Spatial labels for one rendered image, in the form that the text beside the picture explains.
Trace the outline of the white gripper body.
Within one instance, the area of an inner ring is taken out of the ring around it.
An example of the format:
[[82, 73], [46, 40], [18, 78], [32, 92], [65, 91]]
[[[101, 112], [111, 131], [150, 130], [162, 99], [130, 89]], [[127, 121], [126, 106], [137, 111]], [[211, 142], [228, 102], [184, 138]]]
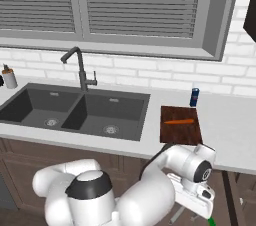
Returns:
[[175, 188], [175, 201], [195, 214], [209, 219], [213, 212], [214, 190], [206, 183], [194, 183], [173, 173], [167, 174]]

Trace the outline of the dark wooden cutting board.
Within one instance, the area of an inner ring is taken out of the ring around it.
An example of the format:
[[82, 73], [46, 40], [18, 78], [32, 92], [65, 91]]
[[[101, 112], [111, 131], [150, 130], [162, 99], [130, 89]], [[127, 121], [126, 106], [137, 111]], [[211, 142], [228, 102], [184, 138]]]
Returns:
[[[192, 120], [192, 123], [167, 124], [167, 121]], [[202, 144], [197, 110], [192, 107], [162, 106], [160, 116], [160, 142], [181, 145]]]

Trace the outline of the orange carrot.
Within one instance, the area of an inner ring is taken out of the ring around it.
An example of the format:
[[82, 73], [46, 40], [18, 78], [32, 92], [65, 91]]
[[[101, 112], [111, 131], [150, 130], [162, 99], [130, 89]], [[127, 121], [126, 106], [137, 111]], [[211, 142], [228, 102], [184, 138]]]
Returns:
[[168, 125], [180, 125], [180, 124], [193, 124], [194, 119], [182, 119], [182, 120], [168, 120], [164, 121], [164, 124]]

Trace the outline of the brown wooden cupboard door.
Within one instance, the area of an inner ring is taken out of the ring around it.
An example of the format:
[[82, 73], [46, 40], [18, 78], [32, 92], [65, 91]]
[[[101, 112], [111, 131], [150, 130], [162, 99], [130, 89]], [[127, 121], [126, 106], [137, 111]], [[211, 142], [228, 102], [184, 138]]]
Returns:
[[0, 138], [3, 163], [19, 196], [19, 207], [34, 214], [43, 214], [44, 199], [32, 189], [37, 170], [50, 165], [79, 159], [95, 159], [102, 169], [117, 170], [118, 156], [21, 140]]
[[213, 218], [216, 226], [256, 226], [256, 176], [214, 170]]

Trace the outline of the blue drink can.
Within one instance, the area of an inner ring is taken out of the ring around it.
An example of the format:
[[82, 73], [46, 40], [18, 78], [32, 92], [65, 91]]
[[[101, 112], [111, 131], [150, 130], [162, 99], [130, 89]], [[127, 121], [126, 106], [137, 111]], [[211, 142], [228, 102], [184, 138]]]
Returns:
[[191, 92], [191, 97], [190, 97], [190, 107], [196, 107], [198, 97], [199, 97], [199, 88], [193, 88]]

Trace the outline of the dark grey double sink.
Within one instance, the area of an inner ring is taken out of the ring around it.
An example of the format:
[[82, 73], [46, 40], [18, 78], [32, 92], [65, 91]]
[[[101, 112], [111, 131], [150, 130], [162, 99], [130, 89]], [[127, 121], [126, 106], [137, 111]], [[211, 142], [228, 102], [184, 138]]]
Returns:
[[29, 83], [0, 106], [0, 122], [138, 141], [150, 96]]

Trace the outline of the dark grey tap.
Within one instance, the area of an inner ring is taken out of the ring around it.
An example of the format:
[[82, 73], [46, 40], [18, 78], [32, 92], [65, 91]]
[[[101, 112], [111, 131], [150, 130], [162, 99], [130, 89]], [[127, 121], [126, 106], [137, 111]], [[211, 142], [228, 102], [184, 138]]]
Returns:
[[97, 78], [94, 77], [92, 80], [87, 78], [86, 72], [84, 70], [84, 63], [83, 63], [83, 56], [82, 52], [79, 47], [73, 47], [70, 49], [68, 52], [66, 52], [62, 57], [61, 57], [61, 62], [63, 64], [66, 64], [68, 59], [73, 55], [77, 54], [78, 58], [78, 66], [79, 66], [79, 81], [80, 81], [80, 87], [81, 90], [84, 92], [88, 91], [88, 87], [90, 85], [96, 86], [98, 84]]

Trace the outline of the grey window with blinds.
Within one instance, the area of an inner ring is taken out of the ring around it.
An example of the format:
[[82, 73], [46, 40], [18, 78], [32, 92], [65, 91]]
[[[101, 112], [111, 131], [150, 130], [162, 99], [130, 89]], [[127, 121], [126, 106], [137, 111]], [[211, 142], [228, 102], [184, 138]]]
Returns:
[[0, 0], [0, 47], [219, 61], [235, 0]]

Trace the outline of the white soap dispenser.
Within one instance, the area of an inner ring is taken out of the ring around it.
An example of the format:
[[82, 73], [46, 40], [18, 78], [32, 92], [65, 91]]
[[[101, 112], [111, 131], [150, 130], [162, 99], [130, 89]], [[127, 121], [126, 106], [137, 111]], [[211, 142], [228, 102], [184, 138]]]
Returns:
[[14, 71], [11, 68], [9, 68], [6, 64], [4, 64], [2, 74], [4, 82], [8, 89], [15, 89], [18, 86]]

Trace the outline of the dark wall cupboard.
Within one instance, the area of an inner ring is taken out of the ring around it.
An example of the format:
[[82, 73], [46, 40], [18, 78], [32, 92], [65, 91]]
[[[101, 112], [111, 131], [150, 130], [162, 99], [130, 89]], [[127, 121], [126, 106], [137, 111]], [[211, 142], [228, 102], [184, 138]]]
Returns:
[[256, 0], [250, 0], [243, 29], [256, 43]]

